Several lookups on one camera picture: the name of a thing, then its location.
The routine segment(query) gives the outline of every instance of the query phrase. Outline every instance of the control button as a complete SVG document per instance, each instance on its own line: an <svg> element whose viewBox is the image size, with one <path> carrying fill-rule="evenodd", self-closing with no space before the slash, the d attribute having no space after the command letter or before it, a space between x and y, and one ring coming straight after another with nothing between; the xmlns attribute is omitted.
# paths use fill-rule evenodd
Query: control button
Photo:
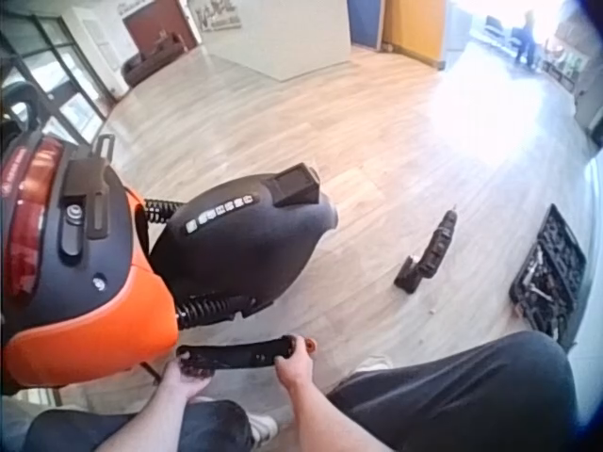
<svg viewBox="0 0 603 452"><path fill-rule="evenodd" d="M192 219L191 221L189 221L187 223L187 232L189 234L192 234L195 231L197 231L197 220L196 219Z"/></svg>

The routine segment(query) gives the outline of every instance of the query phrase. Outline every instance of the laminate floor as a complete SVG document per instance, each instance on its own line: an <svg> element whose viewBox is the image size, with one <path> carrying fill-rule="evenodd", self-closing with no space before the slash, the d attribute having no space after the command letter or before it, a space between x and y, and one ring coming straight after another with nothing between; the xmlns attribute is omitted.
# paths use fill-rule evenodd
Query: laminate floor
<svg viewBox="0 0 603 452"><path fill-rule="evenodd" d="M421 363L526 329L508 289L552 202L585 250L591 240L591 151L572 97L476 43L444 73L353 49L349 63L285 83L197 49L136 87L105 130L117 136L114 166L147 197L186 201L301 161L318 171L340 222L298 280L259 315L185 331L181 342L312 336L324 390L370 354ZM401 263L454 205L444 264L405 295L392 285ZM152 391L133 369L62 392L122 412ZM207 395L291 418L270 368L220 373ZM290 436L271 449L290 450Z"/></svg>

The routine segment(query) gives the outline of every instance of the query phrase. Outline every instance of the jeans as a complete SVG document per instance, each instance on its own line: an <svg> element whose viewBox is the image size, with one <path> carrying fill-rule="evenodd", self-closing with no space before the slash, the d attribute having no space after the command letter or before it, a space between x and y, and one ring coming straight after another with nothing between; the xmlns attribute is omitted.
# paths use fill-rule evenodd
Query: jeans
<svg viewBox="0 0 603 452"><path fill-rule="evenodd" d="M519 332L443 360L354 374L329 395L336 407L395 450L562 450L576 428L576 394L562 349ZM88 451L132 415L40 414L25 452ZM228 401L187 407L178 450L249 451L245 412Z"/></svg>

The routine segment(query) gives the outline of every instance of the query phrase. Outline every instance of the red light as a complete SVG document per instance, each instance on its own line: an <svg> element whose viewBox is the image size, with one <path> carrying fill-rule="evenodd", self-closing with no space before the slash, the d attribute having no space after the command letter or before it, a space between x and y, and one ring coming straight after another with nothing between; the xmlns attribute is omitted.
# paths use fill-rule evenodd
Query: red light
<svg viewBox="0 0 603 452"><path fill-rule="evenodd" d="M17 187L4 272L5 289L13 297L31 295L38 279L41 232L61 156L60 143L50 137L43 138Z"/></svg>

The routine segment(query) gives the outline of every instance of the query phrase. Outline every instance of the tool case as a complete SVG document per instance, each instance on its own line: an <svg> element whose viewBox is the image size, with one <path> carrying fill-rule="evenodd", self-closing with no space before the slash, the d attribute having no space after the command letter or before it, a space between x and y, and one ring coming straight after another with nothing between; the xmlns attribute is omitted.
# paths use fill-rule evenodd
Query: tool case
<svg viewBox="0 0 603 452"><path fill-rule="evenodd" d="M559 341L576 311L586 257L555 204L509 290L531 326Z"/></svg>

